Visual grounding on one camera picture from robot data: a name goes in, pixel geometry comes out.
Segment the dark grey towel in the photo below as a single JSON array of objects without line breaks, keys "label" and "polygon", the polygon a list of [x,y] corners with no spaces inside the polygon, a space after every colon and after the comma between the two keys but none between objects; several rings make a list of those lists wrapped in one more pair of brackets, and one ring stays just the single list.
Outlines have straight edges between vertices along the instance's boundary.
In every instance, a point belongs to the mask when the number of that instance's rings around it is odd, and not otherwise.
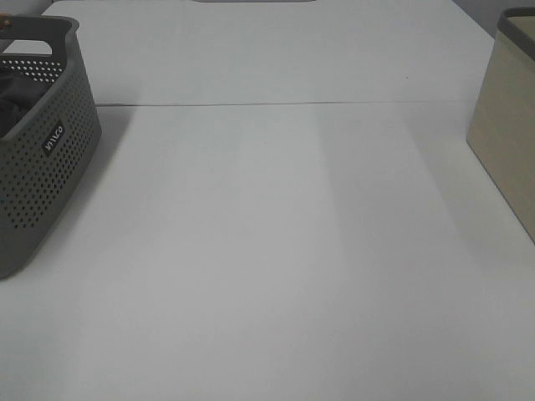
[{"label": "dark grey towel", "polygon": [[49,86],[1,67],[1,137],[32,109]]}]

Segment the grey perforated plastic basket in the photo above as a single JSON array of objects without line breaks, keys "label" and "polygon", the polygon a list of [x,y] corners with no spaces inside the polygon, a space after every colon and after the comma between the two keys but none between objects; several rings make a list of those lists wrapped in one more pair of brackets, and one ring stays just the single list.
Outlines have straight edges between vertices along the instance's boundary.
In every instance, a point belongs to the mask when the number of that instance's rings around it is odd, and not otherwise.
[{"label": "grey perforated plastic basket", "polygon": [[47,93],[1,137],[1,277],[24,268],[68,204],[102,134],[72,18],[1,17],[3,40],[40,41],[48,54],[2,53],[1,67]]}]

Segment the beige fabric storage box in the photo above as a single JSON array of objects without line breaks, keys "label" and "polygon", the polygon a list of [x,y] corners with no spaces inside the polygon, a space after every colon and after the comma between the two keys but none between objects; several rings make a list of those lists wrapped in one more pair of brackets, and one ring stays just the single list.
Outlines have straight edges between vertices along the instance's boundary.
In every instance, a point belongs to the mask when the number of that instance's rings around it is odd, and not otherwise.
[{"label": "beige fabric storage box", "polygon": [[508,8],[497,31],[466,142],[534,238],[534,8]]}]

